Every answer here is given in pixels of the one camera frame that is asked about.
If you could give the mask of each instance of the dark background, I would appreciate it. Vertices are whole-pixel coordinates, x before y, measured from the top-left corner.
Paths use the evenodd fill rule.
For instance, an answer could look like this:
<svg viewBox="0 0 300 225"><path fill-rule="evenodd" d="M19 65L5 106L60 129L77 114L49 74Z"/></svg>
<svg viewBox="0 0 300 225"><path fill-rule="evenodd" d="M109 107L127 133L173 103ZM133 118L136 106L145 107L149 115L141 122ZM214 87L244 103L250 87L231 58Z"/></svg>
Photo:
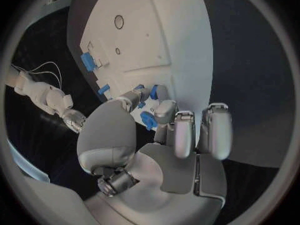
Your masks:
<svg viewBox="0 0 300 225"><path fill-rule="evenodd" d="M274 1L296 30L300 23L299 0ZM19 2L20 0L1 0L2 26L16 10ZM88 116L100 103L93 91L89 89L80 71L74 66L72 56L67 49L67 13L68 9L61 10L52 17L51 15L46 17L47 20L39 21L34 28L29 28L20 42L13 62L24 68L35 67L36 64L48 60L57 62L62 69L63 90L66 94L72 94L75 109ZM69 68L72 68L72 76L64 75ZM36 79L56 85L55 81L47 75L40 75ZM74 189L83 199L93 195L97 191L95 179L85 174L77 162L76 135L69 131L57 117L49 116L33 106L27 97L16 95L10 88L7 89L6 95L9 98L5 101L8 135L17 149L33 164L48 173L53 183ZM140 126L137 129L139 146L151 141L151 134ZM277 172L275 168L259 168L229 160L224 162L224 167L228 187L239 189L228 191L231 196L228 196L227 207L222 211L218 224L229 222L247 209L266 189ZM298 216L295 204L300 199L299 185L300 177L265 224L296 221ZM3 178L0 180L0 210L0 224L34 223L14 199Z"/></svg>

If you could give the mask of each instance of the robotic arm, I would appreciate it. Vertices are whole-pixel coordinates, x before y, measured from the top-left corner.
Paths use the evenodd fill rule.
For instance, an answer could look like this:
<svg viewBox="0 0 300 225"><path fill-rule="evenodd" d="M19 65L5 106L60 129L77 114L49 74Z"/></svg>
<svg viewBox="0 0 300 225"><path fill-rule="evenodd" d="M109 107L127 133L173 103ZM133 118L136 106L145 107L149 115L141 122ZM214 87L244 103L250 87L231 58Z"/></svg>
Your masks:
<svg viewBox="0 0 300 225"><path fill-rule="evenodd" d="M71 109L73 101L71 95L46 83L35 82L31 76L23 71L17 71L12 66L6 77L6 85L14 88L17 94L30 97L31 101L50 115L58 114L64 123L74 132L79 133L86 117L79 111Z"/></svg>

